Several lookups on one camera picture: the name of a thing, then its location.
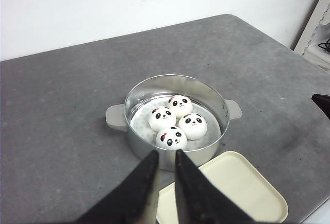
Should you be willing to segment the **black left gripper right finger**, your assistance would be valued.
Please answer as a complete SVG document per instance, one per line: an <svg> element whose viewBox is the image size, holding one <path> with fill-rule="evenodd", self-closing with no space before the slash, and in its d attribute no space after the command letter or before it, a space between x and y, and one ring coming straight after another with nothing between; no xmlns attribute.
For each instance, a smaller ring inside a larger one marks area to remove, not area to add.
<svg viewBox="0 0 330 224"><path fill-rule="evenodd" d="M181 149L175 157L175 200L179 223L254 223Z"/></svg>

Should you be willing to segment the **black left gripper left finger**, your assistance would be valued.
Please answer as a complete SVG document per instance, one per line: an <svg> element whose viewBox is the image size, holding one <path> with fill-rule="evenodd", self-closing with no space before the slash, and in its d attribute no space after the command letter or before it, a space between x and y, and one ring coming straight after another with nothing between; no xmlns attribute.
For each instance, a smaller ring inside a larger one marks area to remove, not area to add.
<svg viewBox="0 0 330 224"><path fill-rule="evenodd" d="M77 223L156 223L159 153L151 151L138 166Z"/></svg>

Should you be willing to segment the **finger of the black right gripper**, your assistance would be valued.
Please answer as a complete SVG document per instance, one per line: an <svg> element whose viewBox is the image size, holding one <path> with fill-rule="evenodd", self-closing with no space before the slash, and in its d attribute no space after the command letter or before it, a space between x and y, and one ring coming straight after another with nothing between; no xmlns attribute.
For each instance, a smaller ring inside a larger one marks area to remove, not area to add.
<svg viewBox="0 0 330 224"><path fill-rule="evenodd" d="M311 100L323 111L328 119L330 119L330 96L314 93Z"/></svg>

